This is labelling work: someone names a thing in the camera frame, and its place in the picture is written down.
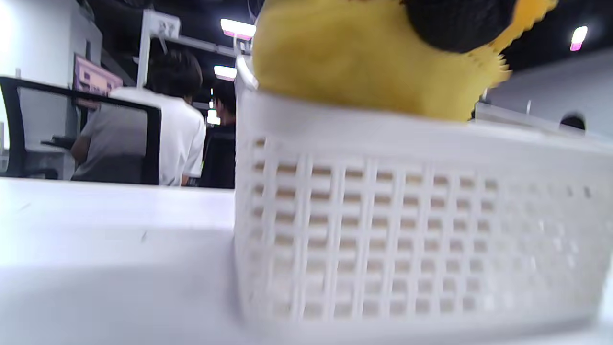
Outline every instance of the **basket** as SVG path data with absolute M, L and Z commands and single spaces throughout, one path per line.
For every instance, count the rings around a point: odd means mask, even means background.
M 291 343 L 523 332 L 598 310 L 613 150 L 309 104 L 237 67 L 248 323 Z

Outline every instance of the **black plush ear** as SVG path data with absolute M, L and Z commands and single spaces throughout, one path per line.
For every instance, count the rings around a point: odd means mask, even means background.
M 415 32 L 431 46 L 466 53 L 492 42 L 513 20 L 518 0 L 405 0 Z

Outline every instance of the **yellow plush toy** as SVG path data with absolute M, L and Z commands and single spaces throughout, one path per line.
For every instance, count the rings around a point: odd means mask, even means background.
M 512 2 L 509 22 L 493 40 L 464 52 L 433 45 L 439 37 L 427 42 L 428 28 L 419 31 L 423 25 L 409 20 L 421 15 L 413 1 L 420 0 L 267 0 L 253 44 L 260 88 L 317 103 L 466 120 L 485 89 L 509 78 L 500 52 L 557 3 L 480 0 Z M 421 1 L 434 19 L 446 10 L 440 4 L 447 0 Z M 484 15 L 502 11 L 486 7 Z M 422 21 L 428 26 L 430 17 Z

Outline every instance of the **white wall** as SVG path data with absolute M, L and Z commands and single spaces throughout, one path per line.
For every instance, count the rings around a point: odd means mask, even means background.
M 15 76 L 19 69 L 23 79 L 60 87 L 72 85 L 74 53 L 84 55 L 87 40 L 92 60 L 99 63 L 102 34 L 81 15 L 74 0 L 0 0 L 0 75 Z M 40 114 L 29 118 L 36 124 L 29 129 L 32 143 L 39 143 L 38 137 L 66 133 L 66 106 L 64 103 L 63 111 L 55 106 L 47 111 L 23 109 Z M 0 122 L 6 123 L 1 104 Z M 4 146 L 8 144 L 6 136 Z
M 613 50 L 517 73 L 490 92 L 493 105 L 559 122 L 585 116 L 589 132 L 613 137 Z

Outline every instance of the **dark hair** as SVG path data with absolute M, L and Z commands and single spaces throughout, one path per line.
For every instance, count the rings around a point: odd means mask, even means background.
M 564 116 L 560 124 L 585 131 L 585 118 L 583 118 L 583 115 L 578 113 L 571 113 Z
M 171 50 L 153 58 L 145 88 L 171 97 L 194 96 L 202 86 L 202 70 L 190 52 Z
M 219 100 L 230 114 L 236 115 L 236 91 L 234 90 L 234 83 L 217 81 L 213 85 L 213 99 Z

